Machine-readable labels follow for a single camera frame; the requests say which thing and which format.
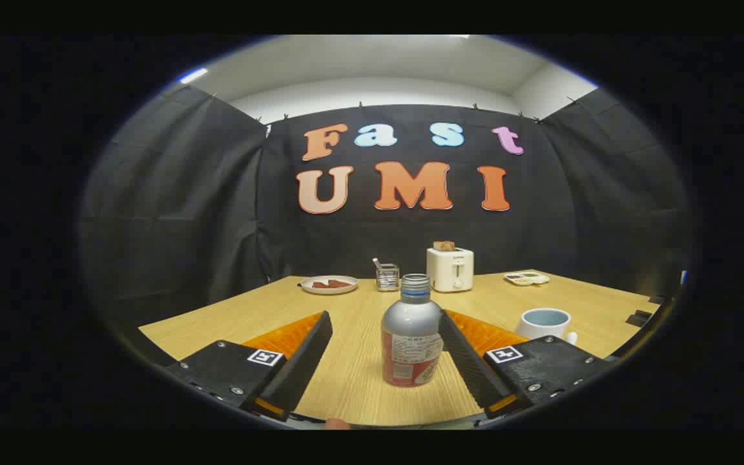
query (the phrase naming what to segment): plate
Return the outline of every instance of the plate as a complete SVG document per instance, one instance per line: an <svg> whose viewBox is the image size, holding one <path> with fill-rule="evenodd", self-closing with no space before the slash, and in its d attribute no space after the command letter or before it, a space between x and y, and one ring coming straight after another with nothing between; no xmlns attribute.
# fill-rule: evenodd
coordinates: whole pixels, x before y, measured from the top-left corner
<svg viewBox="0 0 744 465"><path fill-rule="evenodd" d="M511 273L505 273L504 279L514 285L541 285L550 282L549 277L535 271L514 271Z"/></svg>
<svg viewBox="0 0 744 465"><path fill-rule="evenodd" d="M322 282L328 284L329 280L339 280L339 282L349 283L346 287L336 287L334 289L324 289L312 287L316 282ZM339 276L338 274L325 274L324 276L314 276L312 278L306 278L300 282L300 287L304 288L304 291L311 292L312 294L321 295L335 295L335 294L346 294L347 292L354 291L358 287L358 280L351 276Z"/></svg>

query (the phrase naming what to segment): blue letter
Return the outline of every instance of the blue letter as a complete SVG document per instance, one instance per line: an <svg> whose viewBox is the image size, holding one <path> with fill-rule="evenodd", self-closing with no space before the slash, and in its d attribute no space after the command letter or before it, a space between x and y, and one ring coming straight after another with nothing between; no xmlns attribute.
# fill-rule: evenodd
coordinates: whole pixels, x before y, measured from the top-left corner
<svg viewBox="0 0 744 465"><path fill-rule="evenodd" d="M454 123L434 123L429 127L429 132L433 133L432 141L437 145L449 145L449 147L458 147L464 143L464 130L461 126Z"/></svg>
<svg viewBox="0 0 744 465"><path fill-rule="evenodd" d="M395 129L392 129L389 124L370 124L361 127L358 132L360 135L355 138L355 145L361 147L372 147L372 145L389 147L395 145L395 142L398 141L394 136Z"/></svg>

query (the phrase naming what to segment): white wall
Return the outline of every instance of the white wall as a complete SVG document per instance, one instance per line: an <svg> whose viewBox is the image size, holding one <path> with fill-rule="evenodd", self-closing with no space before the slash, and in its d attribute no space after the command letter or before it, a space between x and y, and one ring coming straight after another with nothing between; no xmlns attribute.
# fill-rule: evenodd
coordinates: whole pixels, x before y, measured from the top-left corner
<svg viewBox="0 0 744 465"><path fill-rule="evenodd" d="M510 95L529 118L543 119L596 89L593 83L561 66L547 64Z"/></svg>
<svg viewBox="0 0 744 465"><path fill-rule="evenodd" d="M364 105L452 105L518 114L519 106L507 95L479 88L400 77L352 77L302 83L253 94L230 102L260 123L272 123L314 112Z"/></svg>

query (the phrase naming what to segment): ceiling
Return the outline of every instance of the ceiling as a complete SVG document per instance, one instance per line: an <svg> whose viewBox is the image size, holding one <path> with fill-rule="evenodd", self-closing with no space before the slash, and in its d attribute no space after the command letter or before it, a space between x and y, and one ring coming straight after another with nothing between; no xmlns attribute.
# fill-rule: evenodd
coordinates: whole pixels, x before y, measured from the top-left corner
<svg viewBox="0 0 744 465"><path fill-rule="evenodd" d="M291 35L266 39L205 65L192 82L233 102L258 92L326 79L430 79L511 94L548 62L488 36Z"/></svg>

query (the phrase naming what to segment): ceiling light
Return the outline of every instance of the ceiling light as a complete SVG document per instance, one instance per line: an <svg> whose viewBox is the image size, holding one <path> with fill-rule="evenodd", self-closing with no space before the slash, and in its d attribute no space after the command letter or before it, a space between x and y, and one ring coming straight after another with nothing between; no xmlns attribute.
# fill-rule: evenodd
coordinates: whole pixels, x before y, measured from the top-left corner
<svg viewBox="0 0 744 465"><path fill-rule="evenodd" d="M190 83L191 81L197 79L198 77L202 76L203 74L206 74L209 70L206 70L206 68L199 68L199 70L196 70L192 72L191 74L188 74L188 76L183 77L183 79L180 79L181 83Z"/></svg>

